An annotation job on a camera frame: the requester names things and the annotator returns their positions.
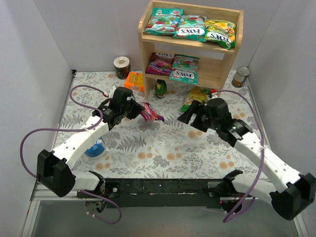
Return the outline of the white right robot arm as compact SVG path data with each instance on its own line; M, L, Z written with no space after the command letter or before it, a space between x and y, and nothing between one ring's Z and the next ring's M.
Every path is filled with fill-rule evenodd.
M269 183L250 181L241 172L234 171L223 179L225 187L270 203L285 220L293 220L314 202L316 178L310 173L303 175L286 164L264 145L248 124L232 118L223 99L210 99L206 104L194 100L178 120L188 124L192 115L196 115L192 127L203 132L215 130L223 141L250 159L259 168L258 172L270 180Z

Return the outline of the purple Fox's candy bag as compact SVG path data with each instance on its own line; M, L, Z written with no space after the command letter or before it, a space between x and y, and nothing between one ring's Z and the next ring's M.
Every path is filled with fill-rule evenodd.
M153 52L145 72L152 75L169 76L174 58L174 54Z
M142 102L141 106L143 110L140 112L140 115L144 118L145 121L162 121L164 122L164 117L160 115L148 102Z

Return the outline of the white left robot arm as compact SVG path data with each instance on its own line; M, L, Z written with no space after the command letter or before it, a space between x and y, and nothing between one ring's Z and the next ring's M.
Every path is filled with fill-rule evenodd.
M136 102L132 90L113 87L108 99L96 108L81 129L76 130L63 144L38 155L37 180L59 197L71 191L105 192L105 179L94 171L72 171L78 159L96 141L111 131L124 118L136 118L143 107Z

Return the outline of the teal Fox's candy bag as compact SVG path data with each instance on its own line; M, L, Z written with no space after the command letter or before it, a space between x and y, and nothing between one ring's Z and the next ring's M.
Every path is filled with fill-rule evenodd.
M183 15L173 35L174 39L186 39L206 42L205 21L207 17L201 15Z
M174 35L182 14L182 8L153 8L151 18L143 33Z

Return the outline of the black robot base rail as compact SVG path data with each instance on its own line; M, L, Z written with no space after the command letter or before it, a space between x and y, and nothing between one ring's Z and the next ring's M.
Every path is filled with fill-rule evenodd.
M91 192L119 207L221 208L220 200L237 203L245 191L234 191L223 179L103 179Z

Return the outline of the yellow green Fox's candy bag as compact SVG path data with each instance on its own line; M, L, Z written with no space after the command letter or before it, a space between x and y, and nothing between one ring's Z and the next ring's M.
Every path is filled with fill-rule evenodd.
M205 21L206 41L219 44L224 49L232 49L236 44L236 24L225 20L207 19Z

